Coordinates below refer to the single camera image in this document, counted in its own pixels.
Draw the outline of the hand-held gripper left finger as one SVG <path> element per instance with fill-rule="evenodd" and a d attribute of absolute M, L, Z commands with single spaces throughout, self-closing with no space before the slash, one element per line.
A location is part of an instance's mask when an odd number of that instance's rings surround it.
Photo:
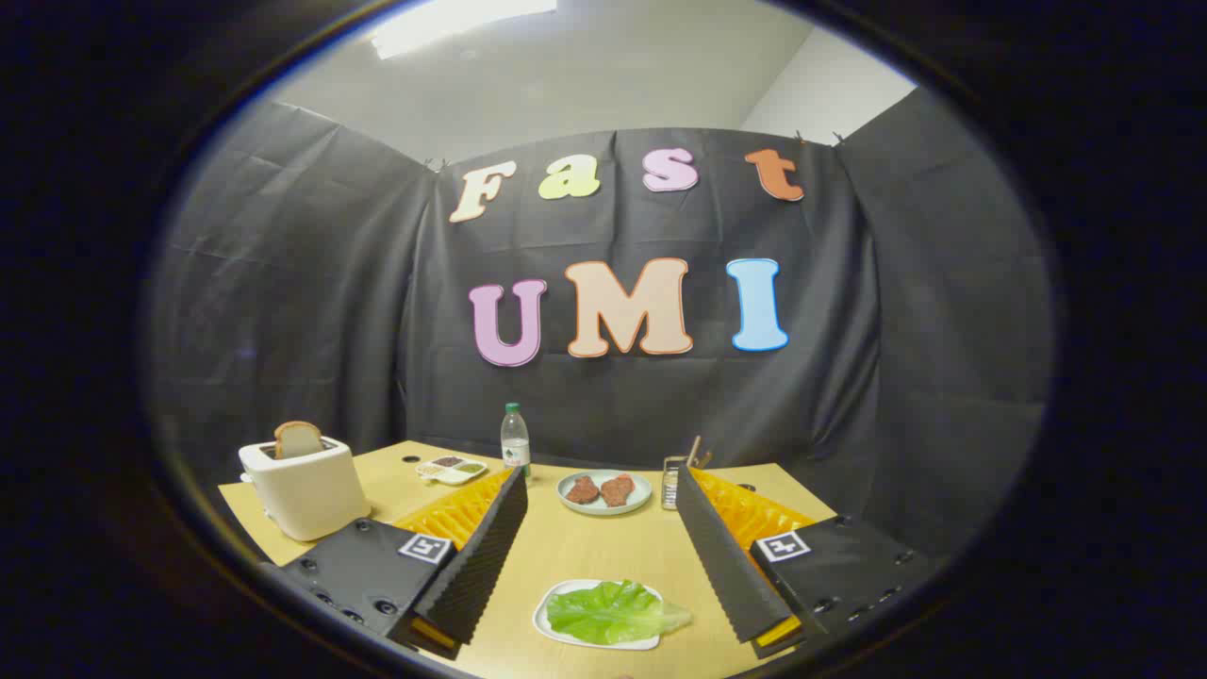
<path fill-rule="evenodd" d="M 357 519 L 284 566 L 260 563 L 282 590 L 372 638 L 453 660 L 473 639 L 529 507 L 500 472 L 404 519 Z"/>

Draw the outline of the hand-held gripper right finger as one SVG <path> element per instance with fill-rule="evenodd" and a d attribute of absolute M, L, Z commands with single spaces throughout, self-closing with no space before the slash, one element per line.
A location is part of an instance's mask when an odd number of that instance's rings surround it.
<path fill-rule="evenodd" d="M 715 474 L 678 474 L 676 507 L 737 640 L 760 658 L 820 652 L 931 580 L 931 558 L 846 515 L 811 520 Z"/>

